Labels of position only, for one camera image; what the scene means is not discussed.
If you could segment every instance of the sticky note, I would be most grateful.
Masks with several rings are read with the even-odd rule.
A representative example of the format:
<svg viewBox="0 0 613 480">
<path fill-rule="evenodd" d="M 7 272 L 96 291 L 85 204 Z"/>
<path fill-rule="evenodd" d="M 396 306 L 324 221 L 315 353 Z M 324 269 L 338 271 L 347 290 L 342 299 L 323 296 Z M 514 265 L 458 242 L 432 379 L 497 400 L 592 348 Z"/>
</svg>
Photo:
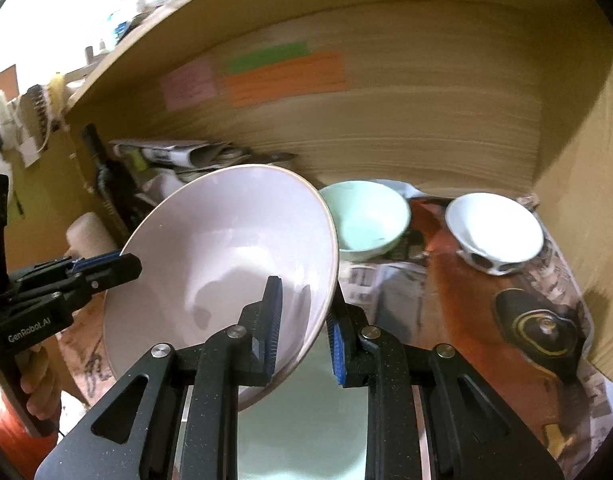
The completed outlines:
<svg viewBox="0 0 613 480">
<path fill-rule="evenodd" d="M 299 43 L 284 43 L 254 50 L 245 56 L 230 59 L 224 65 L 228 75 L 240 74 L 248 70 L 255 70 L 261 66 L 280 63 L 296 57 L 304 57 L 311 54 L 306 41 Z"/>
<path fill-rule="evenodd" d="M 339 52 L 318 52 L 222 79 L 234 107 L 348 89 Z"/>
<path fill-rule="evenodd" d="M 203 56 L 160 78 L 166 109 L 182 108 L 206 101 L 218 94 L 208 57 Z"/>
<path fill-rule="evenodd" d="M 131 161 L 131 164 L 133 165 L 133 168 L 136 171 L 148 170 L 148 163 L 144 160 L 144 157 L 142 156 L 142 152 L 140 150 L 138 150 L 137 148 L 131 148 L 128 150 L 127 154 L 128 158 Z"/>
</svg>

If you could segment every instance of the newspaper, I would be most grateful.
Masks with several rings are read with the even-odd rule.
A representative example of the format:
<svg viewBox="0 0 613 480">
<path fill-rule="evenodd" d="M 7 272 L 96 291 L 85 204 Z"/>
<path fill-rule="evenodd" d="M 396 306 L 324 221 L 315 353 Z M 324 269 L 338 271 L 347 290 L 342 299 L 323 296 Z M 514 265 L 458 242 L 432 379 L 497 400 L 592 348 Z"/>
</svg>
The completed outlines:
<svg viewBox="0 0 613 480">
<path fill-rule="evenodd" d="M 428 199 L 410 201 L 414 209 L 413 215 L 416 215 L 415 207 L 424 206 L 427 201 Z M 536 197 L 526 198 L 523 205 L 533 208 L 535 201 Z M 430 202 L 440 229 L 446 234 L 443 206 L 448 202 L 443 203 L 441 200 Z M 456 332 L 460 330 L 468 332 L 474 325 L 469 323 L 460 325 L 459 322 L 456 323 L 454 317 L 447 320 L 446 314 L 449 309 L 445 303 L 450 296 L 442 290 L 442 280 L 457 275 L 458 279 L 452 282 L 451 286 L 459 288 L 460 273 L 478 271 L 470 267 L 462 268 L 462 265 L 467 266 L 467 264 L 459 258 L 445 258 L 442 260 L 443 267 L 434 267 L 432 256 L 425 250 L 424 241 L 421 242 L 423 236 L 414 225 L 415 221 L 405 233 L 400 245 L 385 256 L 363 263 L 341 262 L 339 280 L 344 298 L 348 303 L 361 306 L 370 323 L 397 336 L 403 343 L 430 349 L 440 342 L 450 342 L 478 369 L 477 360 L 472 357 L 476 355 L 473 349 L 460 348 L 460 344 L 456 341 L 461 340 L 460 335 L 469 339 L 490 340 L 493 334 L 483 335 L 475 332 L 457 334 Z M 545 244 L 541 253 L 528 263 L 521 273 L 504 278 L 504 281 L 482 273 L 483 284 L 486 283 L 486 287 L 491 289 L 491 292 L 487 292 L 484 297 L 489 294 L 492 301 L 498 288 L 523 289 L 536 301 L 549 302 L 553 311 L 563 318 L 577 317 L 579 357 L 569 363 L 574 366 L 573 372 L 577 373 L 573 378 L 566 378 L 565 372 L 561 372 L 560 374 L 565 377 L 561 379 L 557 374 L 550 372 L 549 380 L 557 390 L 557 394 L 549 396 L 534 391 L 534 388 L 536 390 L 539 388 L 536 385 L 540 382 L 532 382 L 531 370 L 528 373 L 527 370 L 522 372 L 519 370 L 517 377 L 514 377 L 513 370 L 507 370 L 509 373 L 504 377 L 496 374 L 494 368 L 491 368 L 493 372 L 486 367 L 479 371 L 514 409 L 516 409 L 514 402 L 518 400 L 514 398 L 514 391 L 517 392 L 516 397 L 525 396 L 531 402 L 535 402 L 535 399 L 543 400 L 536 405 L 529 404 L 524 410 L 520 405 L 520 409 L 516 411 L 560 464 L 565 478 L 573 479 L 600 447 L 613 425 L 613 402 L 610 402 L 607 394 L 608 390 L 613 391 L 613 384 L 586 359 L 593 335 L 593 321 L 557 245 L 549 232 L 546 229 L 544 231 Z M 456 267 L 454 274 L 450 269 L 447 273 L 447 265 Z M 491 301 L 482 308 L 482 311 L 485 316 L 490 316 L 493 320 L 494 316 L 490 314 Z M 498 332 L 494 336 L 503 341 L 501 335 L 505 332 L 504 327 L 493 323 L 495 322 L 492 321 L 490 325 L 493 327 L 491 330 Z M 480 323 L 477 326 L 480 328 L 484 324 Z M 506 342 L 504 348 L 520 353 L 513 341 Z M 521 368 L 522 364 L 531 363 L 539 379 L 541 366 L 533 362 L 532 357 L 535 356 L 522 352 L 524 362 L 519 361 L 518 366 Z M 485 358 L 495 360 L 494 353 L 492 352 L 490 356 L 485 355 Z M 508 368 L 509 362 L 505 362 L 504 365 Z M 509 376 L 512 377 L 513 384 L 510 385 L 512 387 L 506 388 L 504 381 L 508 381 Z"/>
<path fill-rule="evenodd" d="M 202 170 L 215 169 L 215 159 L 228 144 L 203 140 L 142 140 L 114 139 L 110 142 L 113 153 L 122 158 L 138 151 L 154 164 Z"/>
<path fill-rule="evenodd" d="M 93 406 L 116 383 L 103 336 L 104 294 L 80 309 L 74 323 L 58 334 L 62 357 L 86 403 Z"/>
</svg>

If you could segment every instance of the bottle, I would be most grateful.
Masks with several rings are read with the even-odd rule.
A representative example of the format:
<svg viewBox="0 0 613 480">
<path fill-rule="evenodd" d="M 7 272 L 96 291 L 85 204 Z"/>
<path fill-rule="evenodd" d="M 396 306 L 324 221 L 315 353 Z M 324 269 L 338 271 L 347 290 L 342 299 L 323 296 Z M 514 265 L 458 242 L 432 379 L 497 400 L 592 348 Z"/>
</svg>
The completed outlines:
<svg viewBox="0 0 613 480">
<path fill-rule="evenodd" d="M 128 238 L 155 208 L 155 203 L 136 186 L 126 167 L 107 155 L 94 124 L 84 127 L 82 140 L 96 166 L 96 190 L 121 234 Z"/>
<path fill-rule="evenodd" d="M 100 51 L 98 52 L 98 56 L 105 56 L 109 53 L 110 50 L 106 48 L 106 43 L 104 42 L 104 40 L 100 40 Z"/>
</svg>

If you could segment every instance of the bowl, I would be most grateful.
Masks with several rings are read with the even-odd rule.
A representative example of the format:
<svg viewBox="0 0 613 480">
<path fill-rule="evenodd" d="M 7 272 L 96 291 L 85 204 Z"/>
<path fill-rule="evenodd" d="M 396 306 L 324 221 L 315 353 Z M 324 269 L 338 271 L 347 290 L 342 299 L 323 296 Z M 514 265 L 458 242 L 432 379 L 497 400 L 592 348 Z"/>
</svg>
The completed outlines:
<svg viewBox="0 0 613 480">
<path fill-rule="evenodd" d="M 456 198 L 445 212 L 447 227 L 471 266 L 502 276 L 522 269 L 544 245 L 538 220 L 506 196 L 469 193 Z"/>
<path fill-rule="evenodd" d="M 333 219 L 317 190 L 277 166 L 243 165 L 194 180 L 139 225 L 123 253 L 142 261 L 134 282 L 106 296 L 104 340 L 113 374 L 154 344 L 205 342 L 282 279 L 276 374 L 264 389 L 242 387 L 243 409 L 280 384 L 320 332 L 337 283 Z"/>
<path fill-rule="evenodd" d="M 331 210 L 343 260 L 363 262 L 389 252 L 411 221 L 407 201 L 383 184 L 338 182 L 320 195 Z"/>
</svg>

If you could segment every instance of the metal screw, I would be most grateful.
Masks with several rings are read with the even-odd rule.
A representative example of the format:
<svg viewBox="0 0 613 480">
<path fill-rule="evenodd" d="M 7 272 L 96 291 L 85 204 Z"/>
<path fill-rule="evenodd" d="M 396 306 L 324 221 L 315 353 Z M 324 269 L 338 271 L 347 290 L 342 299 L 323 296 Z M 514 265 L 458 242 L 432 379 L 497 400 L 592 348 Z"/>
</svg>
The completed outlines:
<svg viewBox="0 0 613 480">
<path fill-rule="evenodd" d="M 366 327 L 360 330 L 360 333 L 365 339 L 377 339 L 382 335 L 382 331 L 374 325 L 366 325 Z"/>
<path fill-rule="evenodd" d="M 437 345 L 435 351 L 440 357 L 444 357 L 445 359 L 451 359 L 456 354 L 456 349 L 446 343 Z"/>
<path fill-rule="evenodd" d="M 166 357 L 171 353 L 171 347 L 167 343 L 158 343 L 151 349 L 151 355 L 153 357 Z"/>
<path fill-rule="evenodd" d="M 540 327 L 540 331 L 545 335 L 552 335 L 555 330 L 557 330 L 555 321 L 550 317 L 543 317 L 540 319 L 538 326 Z"/>
<path fill-rule="evenodd" d="M 233 325 L 226 329 L 226 335 L 231 339 L 240 339 L 246 335 L 246 329 L 242 325 Z"/>
</svg>

